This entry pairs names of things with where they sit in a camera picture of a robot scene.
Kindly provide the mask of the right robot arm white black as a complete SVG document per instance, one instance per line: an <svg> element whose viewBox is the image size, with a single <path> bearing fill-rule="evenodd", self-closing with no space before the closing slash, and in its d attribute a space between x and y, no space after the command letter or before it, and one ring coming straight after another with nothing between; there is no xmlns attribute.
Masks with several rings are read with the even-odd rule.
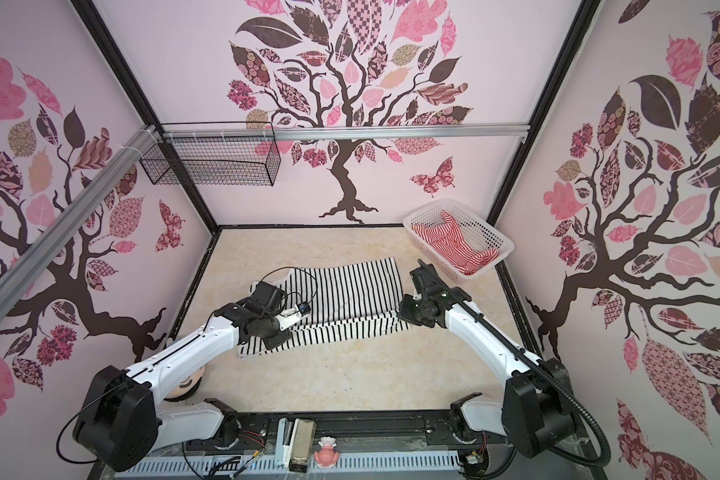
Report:
<svg viewBox="0 0 720 480"><path fill-rule="evenodd" d="M398 318L455 335L503 384L499 400L476 393L452 405L459 432L500 436L527 458L576 433L581 420L572 402L533 370L540 365L538 355L506 336L469 294L448 286L433 265L420 261L410 277L415 293L403 296Z"/></svg>

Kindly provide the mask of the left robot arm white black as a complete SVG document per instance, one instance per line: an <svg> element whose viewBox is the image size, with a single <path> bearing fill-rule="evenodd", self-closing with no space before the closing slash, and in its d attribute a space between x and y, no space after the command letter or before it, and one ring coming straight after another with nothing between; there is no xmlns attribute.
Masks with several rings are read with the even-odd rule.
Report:
<svg viewBox="0 0 720 480"><path fill-rule="evenodd" d="M253 339L268 349L290 340L292 327L312 308L308 302L287 308L285 297L280 288L260 282L250 296L216 309L202 326L165 350L125 369L99 371L67 426L73 439L116 472L172 445L210 440L219 448L234 446L241 426L236 411L224 402L162 404L217 356Z"/></svg>

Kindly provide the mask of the black white striped tank top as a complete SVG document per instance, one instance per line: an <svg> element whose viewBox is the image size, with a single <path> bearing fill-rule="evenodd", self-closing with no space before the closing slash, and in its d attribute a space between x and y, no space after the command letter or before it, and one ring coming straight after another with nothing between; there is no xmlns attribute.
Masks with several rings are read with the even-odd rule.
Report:
<svg viewBox="0 0 720 480"><path fill-rule="evenodd" d="M403 299L394 258L330 268L283 267L280 280L265 281L284 292L282 306L292 310L307 303L311 312L290 328L292 337L272 351L364 340L405 331L398 318Z"/></svg>

